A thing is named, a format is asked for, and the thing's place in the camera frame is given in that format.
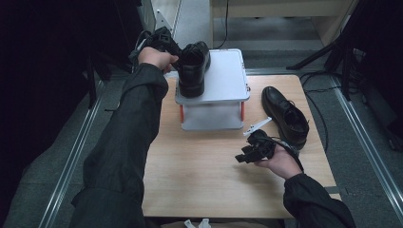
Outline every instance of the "person's arm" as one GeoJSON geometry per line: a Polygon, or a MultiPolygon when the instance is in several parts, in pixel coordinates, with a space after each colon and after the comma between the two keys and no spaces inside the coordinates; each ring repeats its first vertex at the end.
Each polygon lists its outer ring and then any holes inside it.
{"type": "Polygon", "coordinates": [[[118,109],[84,161],[84,189],[72,202],[70,227],[145,227],[145,161],[168,90],[163,72],[177,59],[150,47],[140,53],[118,109]]]}
{"type": "Polygon", "coordinates": [[[301,227],[355,227],[347,206],[332,199],[316,180],[303,174],[296,161],[279,145],[271,160],[256,161],[285,179],[283,203],[301,227]]]}

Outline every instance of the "white plastic box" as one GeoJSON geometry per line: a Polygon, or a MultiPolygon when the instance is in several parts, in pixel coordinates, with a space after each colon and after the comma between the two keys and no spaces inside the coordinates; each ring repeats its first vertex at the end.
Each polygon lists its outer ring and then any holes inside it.
{"type": "Polygon", "coordinates": [[[239,49],[210,50],[210,58],[201,96],[183,97],[177,81],[175,101],[180,105],[182,129],[241,129],[243,103],[250,97],[242,54],[239,49]]]}

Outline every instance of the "wooden tabletop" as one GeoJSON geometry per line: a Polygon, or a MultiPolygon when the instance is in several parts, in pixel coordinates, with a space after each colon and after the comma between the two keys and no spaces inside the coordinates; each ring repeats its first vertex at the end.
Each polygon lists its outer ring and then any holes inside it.
{"type": "MultiPolygon", "coordinates": [[[[262,75],[247,79],[251,96],[245,102],[243,129],[208,132],[182,130],[180,108],[174,99],[176,81],[168,79],[160,133],[151,144],[145,169],[146,217],[291,218],[282,204],[284,180],[268,169],[235,159],[248,145],[242,133],[267,118],[260,104],[266,86],[277,88],[309,120],[307,143],[299,156],[305,173],[323,186],[336,186],[299,78],[262,75]]],[[[261,129],[278,137],[274,122],[261,129]]],[[[332,197],[339,199],[338,194],[332,197]]]]}

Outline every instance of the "black sleeve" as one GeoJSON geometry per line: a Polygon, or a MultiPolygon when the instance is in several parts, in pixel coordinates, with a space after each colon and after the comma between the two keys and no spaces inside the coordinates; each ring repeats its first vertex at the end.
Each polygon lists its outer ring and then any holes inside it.
{"type": "Polygon", "coordinates": [[[301,227],[355,227],[347,206],[332,199],[316,180],[299,174],[287,180],[284,186],[284,206],[301,227]]]}
{"type": "Polygon", "coordinates": [[[118,109],[84,161],[84,189],[73,199],[70,227],[145,227],[145,161],[167,90],[163,73],[148,64],[126,81],[118,109]]]}

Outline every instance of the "person's hand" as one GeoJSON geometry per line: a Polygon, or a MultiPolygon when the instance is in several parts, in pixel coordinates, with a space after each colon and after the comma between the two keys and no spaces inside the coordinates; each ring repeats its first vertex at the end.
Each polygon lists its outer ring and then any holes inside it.
{"type": "Polygon", "coordinates": [[[152,47],[145,47],[139,54],[139,64],[147,63],[158,67],[163,73],[171,71],[171,64],[179,59],[176,55],[168,52],[160,52],[152,47]]]}
{"type": "Polygon", "coordinates": [[[276,145],[272,159],[255,161],[255,165],[268,168],[272,170],[273,173],[286,180],[302,173],[297,162],[280,145],[276,145]]]}

